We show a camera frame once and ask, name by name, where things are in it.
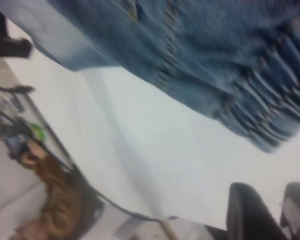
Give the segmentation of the right gripper right finger scuffed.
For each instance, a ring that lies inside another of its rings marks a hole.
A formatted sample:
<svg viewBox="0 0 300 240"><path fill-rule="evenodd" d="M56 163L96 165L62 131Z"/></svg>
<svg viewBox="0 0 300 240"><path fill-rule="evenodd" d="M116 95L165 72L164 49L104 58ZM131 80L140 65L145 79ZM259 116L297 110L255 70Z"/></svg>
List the right gripper right finger scuffed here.
<svg viewBox="0 0 300 240"><path fill-rule="evenodd" d="M289 240L300 240L300 182L285 188L280 227Z"/></svg>

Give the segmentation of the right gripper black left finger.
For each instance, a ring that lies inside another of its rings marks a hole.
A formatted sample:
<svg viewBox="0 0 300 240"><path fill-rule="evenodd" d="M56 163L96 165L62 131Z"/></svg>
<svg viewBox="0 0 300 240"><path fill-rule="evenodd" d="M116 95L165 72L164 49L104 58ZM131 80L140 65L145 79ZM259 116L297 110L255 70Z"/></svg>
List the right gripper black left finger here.
<svg viewBox="0 0 300 240"><path fill-rule="evenodd" d="M229 240L286 240L257 191L248 184L230 185L226 216Z"/></svg>

